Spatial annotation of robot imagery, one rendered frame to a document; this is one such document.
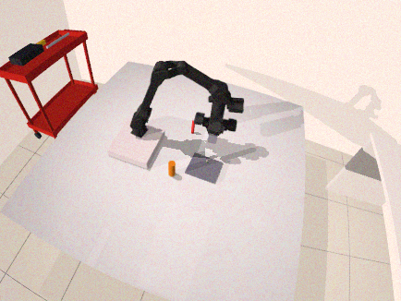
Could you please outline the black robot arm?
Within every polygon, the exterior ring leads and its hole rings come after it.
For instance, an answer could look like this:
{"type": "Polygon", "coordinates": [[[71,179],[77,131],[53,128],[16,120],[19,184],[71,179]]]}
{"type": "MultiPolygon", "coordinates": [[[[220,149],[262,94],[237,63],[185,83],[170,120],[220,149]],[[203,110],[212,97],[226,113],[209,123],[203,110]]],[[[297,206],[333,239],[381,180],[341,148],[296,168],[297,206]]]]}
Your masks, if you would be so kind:
{"type": "MultiPolygon", "coordinates": [[[[212,79],[203,72],[200,72],[194,66],[191,66],[186,61],[157,61],[150,80],[150,85],[146,91],[143,102],[134,113],[130,126],[132,131],[130,134],[142,137],[148,132],[146,123],[152,113],[150,105],[152,99],[157,91],[157,88],[164,82],[165,79],[173,78],[177,75],[184,75],[195,83],[204,87],[212,95],[209,97],[209,102],[212,102],[212,111],[216,114],[223,114],[226,110],[229,113],[244,112],[244,98],[233,98],[231,92],[228,90],[228,85],[222,80],[212,79]],[[172,69],[169,69],[172,68],[172,69]],[[169,70],[168,70],[169,69],[169,70]]],[[[207,132],[217,136],[224,134],[225,126],[223,125],[223,118],[215,118],[214,115],[210,118],[207,132]]]]}

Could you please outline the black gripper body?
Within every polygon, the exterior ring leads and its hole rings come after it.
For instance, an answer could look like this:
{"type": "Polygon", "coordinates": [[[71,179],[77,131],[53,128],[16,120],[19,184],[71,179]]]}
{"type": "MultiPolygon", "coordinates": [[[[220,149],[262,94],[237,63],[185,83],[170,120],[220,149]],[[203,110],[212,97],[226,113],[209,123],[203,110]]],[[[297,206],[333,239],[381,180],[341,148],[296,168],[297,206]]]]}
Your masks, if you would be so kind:
{"type": "Polygon", "coordinates": [[[237,127],[237,120],[235,119],[225,119],[223,114],[216,114],[213,111],[211,111],[211,115],[209,117],[205,116],[205,113],[196,113],[195,114],[195,118],[194,118],[194,124],[196,125],[205,125],[208,126],[210,118],[212,117],[212,115],[215,116],[215,118],[220,119],[223,118],[223,125],[225,126],[225,128],[227,128],[229,131],[236,131],[236,127],[237,127]]]}

